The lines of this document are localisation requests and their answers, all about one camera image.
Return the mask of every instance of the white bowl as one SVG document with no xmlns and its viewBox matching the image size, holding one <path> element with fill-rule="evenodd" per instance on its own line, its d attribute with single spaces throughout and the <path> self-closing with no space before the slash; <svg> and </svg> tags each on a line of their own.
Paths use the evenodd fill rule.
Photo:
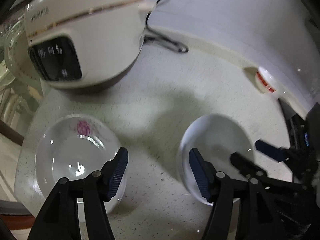
<svg viewBox="0 0 320 240">
<path fill-rule="evenodd" d="M 240 126 L 222 115 L 204 115 L 195 120 L 184 133 L 177 156 L 178 170 L 186 189 L 197 200 L 212 203 L 201 196 L 189 164 L 189 151 L 198 148 L 203 159 L 211 162 L 217 171 L 223 171 L 232 179 L 247 180 L 234 168 L 229 157 L 234 152 L 253 161 L 252 145 Z"/>
<path fill-rule="evenodd" d="M 120 148 L 115 134 L 97 119 L 73 114 L 59 119 L 48 128 L 36 152 L 35 169 L 39 188 L 47 197 L 62 177 L 83 179 L 105 162 L 112 160 Z M 109 213 L 121 201 L 126 186 L 126 172 L 116 195 L 105 202 Z M 83 199 L 78 199 L 79 222 L 84 222 Z"/>
</svg>

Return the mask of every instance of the countertop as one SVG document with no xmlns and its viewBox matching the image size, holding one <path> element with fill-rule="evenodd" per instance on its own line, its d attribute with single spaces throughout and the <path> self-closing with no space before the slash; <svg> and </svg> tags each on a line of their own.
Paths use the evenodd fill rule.
<svg viewBox="0 0 320 240">
<path fill-rule="evenodd" d="M 176 164 L 180 140 L 198 117 L 223 114 L 244 129 L 252 144 L 262 138 L 289 147 L 278 102 L 248 79 L 246 70 L 254 63 L 214 44 L 183 40 L 190 45 L 185 55 L 143 46 L 130 72 L 102 93 L 75 96 L 50 90 L 25 137 L 16 172 L 15 194 L 34 216 L 45 200 L 36 181 L 37 145 L 46 129 L 68 114 L 100 119 L 128 149 L 125 194 L 108 215 L 116 239 L 201 238 L 211 206 L 188 193 Z M 282 163 L 254 155 L 271 177 L 291 179 Z M 87 239 L 83 223 L 81 231 Z"/>
</svg>

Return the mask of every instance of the wall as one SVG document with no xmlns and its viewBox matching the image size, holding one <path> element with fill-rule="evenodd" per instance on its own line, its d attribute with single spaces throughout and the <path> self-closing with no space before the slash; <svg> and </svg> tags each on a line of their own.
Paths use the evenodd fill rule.
<svg viewBox="0 0 320 240">
<path fill-rule="evenodd" d="M 320 54 L 305 28 L 308 17 L 300 0 L 168 0 L 157 7 L 150 24 L 232 49 L 312 105 L 320 101 Z"/>
</svg>

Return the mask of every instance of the power cord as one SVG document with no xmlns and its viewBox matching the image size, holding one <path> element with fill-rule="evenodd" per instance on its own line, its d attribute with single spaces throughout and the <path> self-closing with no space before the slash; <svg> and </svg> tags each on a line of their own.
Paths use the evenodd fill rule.
<svg viewBox="0 0 320 240">
<path fill-rule="evenodd" d="M 174 52 L 177 53 L 182 53 L 185 54 L 189 51 L 189 48 L 187 45 L 183 44 L 182 42 L 179 41 L 174 41 L 172 39 L 170 39 L 168 36 L 157 32 L 155 30 L 153 30 L 152 28 L 150 28 L 150 26 L 148 25 L 148 19 L 150 17 L 151 12 L 148 13 L 147 18 L 146 18 L 146 29 L 153 33 L 155 36 L 145 36 L 144 38 L 144 42 L 148 43 L 148 42 L 157 42 L 159 45 L 161 45 L 162 47 L 165 47 L 169 50 L 172 50 Z"/>
</svg>

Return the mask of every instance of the rice cooker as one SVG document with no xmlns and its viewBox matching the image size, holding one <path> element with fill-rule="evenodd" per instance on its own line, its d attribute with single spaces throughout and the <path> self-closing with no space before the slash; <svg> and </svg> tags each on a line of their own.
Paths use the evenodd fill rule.
<svg viewBox="0 0 320 240">
<path fill-rule="evenodd" d="M 144 41 L 145 0 L 33 0 L 24 25 L 30 58 L 57 89 L 113 85 Z"/>
</svg>

